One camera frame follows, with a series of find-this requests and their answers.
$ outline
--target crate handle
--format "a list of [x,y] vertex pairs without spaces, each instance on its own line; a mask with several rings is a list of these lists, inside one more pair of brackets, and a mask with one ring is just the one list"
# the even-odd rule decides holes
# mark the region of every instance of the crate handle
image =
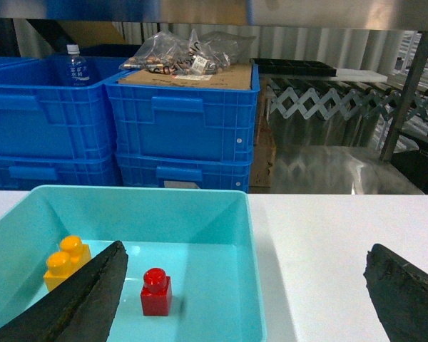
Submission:
[[171,98],[167,96],[153,96],[151,99],[154,110],[170,110],[173,112],[203,113],[202,98]]
[[202,182],[203,173],[197,169],[157,166],[157,178],[163,180],[180,180],[182,182]]
[[20,180],[58,180],[57,170],[53,167],[8,167],[11,178]]
[[40,110],[38,96],[0,95],[0,109]]

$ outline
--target cardboard sheet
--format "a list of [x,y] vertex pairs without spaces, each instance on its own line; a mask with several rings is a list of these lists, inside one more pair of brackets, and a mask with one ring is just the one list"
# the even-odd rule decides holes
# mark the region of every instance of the cardboard sheet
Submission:
[[201,80],[181,79],[172,75],[161,75],[141,70],[120,79],[118,82],[145,86],[250,90],[251,75],[252,66],[250,64],[237,64],[222,73],[212,75],[210,78],[203,77],[204,79]]

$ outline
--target red lego brick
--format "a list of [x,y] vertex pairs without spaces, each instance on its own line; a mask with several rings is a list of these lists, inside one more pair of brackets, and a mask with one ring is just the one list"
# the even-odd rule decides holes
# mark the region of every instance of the red lego brick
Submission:
[[171,299],[171,278],[162,269],[154,268],[147,271],[141,290],[144,316],[168,316]]

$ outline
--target black tray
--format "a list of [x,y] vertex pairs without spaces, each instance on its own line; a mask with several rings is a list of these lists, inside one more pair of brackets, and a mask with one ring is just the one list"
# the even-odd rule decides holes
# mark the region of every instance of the black tray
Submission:
[[268,58],[251,58],[250,60],[252,63],[258,64],[259,73],[319,77],[336,76],[336,69],[322,62]]

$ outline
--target lego stud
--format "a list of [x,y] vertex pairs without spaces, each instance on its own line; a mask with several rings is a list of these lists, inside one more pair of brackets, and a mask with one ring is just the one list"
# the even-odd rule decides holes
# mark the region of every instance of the lego stud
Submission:
[[152,294],[163,290],[166,287],[166,273],[159,268],[150,269],[144,274],[144,287]]
[[69,275],[71,273],[71,258],[66,252],[56,252],[46,261],[48,270],[55,276]]
[[83,252],[83,242],[81,241],[80,237],[71,235],[62,240],[60,243],[60,249],[63,252],[67,252],[72,257],[77,257]]

